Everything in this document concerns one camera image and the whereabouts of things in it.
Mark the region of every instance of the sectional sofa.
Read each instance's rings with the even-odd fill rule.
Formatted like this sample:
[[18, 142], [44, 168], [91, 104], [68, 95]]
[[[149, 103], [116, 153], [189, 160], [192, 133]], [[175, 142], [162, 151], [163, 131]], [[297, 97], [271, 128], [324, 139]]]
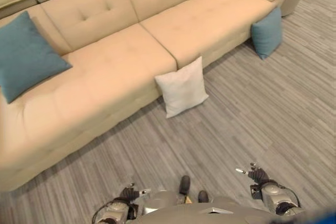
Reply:
[[25, 9], [73, 67], [10, 104], [0, 95], [0, 190], [18, 188], [157, 99], [156, 75], [199, 56], [206, 67], [243, 43], [282, 1], [48, 0]]

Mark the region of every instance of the blue pillow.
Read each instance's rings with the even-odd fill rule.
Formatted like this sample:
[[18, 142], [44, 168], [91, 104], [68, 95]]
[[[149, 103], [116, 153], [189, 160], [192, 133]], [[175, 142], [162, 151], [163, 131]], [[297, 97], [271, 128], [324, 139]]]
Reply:
[[28, 12], [0, 28], [0, 86], [7, 103], [71, 67], [40, 35]]
[[257, 54], [266, 59], [281, 43], [281, 10], [275, 8], [261, 21], [252, 24], [251, 37]]

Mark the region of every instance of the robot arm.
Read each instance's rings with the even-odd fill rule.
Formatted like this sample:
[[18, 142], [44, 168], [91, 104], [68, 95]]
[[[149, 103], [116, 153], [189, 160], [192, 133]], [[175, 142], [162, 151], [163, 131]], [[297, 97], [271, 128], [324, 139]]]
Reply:
[[256, 164], [251, 163], [251, 171], [249, 172], [242, 169], [236, 170], [254, 180], [256, 184], [250, 186], [253, 199], [261, 199], [271, 213], [293, 216], [304, 211], [298, 197], [291, 189], [269, 179], [267, 173], [262, 168], [256, 167]]
[[135, 191], [134, 183], [125, 187], [118, 198], [106, 203], [96, 211], [92, 218], [92, 224], [125, 224], [127, 220], [135, 219], [138, 214], [138, 205], [132, 202], [148, 191], [149, 189]]

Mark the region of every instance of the throw pillow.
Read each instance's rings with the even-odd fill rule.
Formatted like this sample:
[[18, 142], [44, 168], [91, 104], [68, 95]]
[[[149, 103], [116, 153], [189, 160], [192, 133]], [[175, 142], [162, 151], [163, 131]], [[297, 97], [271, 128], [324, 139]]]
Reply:
[[281, 43], [281, 10], [275, 8], [261, 21], [252, 24], [251, 37], [257, 54], [266, 59]]
[[155, 77], [163, 93], [167, 118], [180, 114], [205, 101], [202, 57], [177, 72]]
[[0, 28], [0, 86], [7, 103], [71, 67], [40, 35], [28, 12]]

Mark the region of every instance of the striped carpet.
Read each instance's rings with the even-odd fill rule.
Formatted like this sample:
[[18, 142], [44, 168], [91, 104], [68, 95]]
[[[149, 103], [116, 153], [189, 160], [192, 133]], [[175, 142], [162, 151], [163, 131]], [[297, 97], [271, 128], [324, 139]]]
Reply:
[[189, 174], [201, 189], [263, 209], [251, 180], [234, 171], [256, 161], [308, 210], [335, 204], [335, 2], [302, 0], [283, 19], [283, 43], [261, 61], [250, 42], [205, 69], [209, 99], [165, 119], [151, 103], [11, 193], [0, 223], [89, 223], [135, 181], [177, 190]]

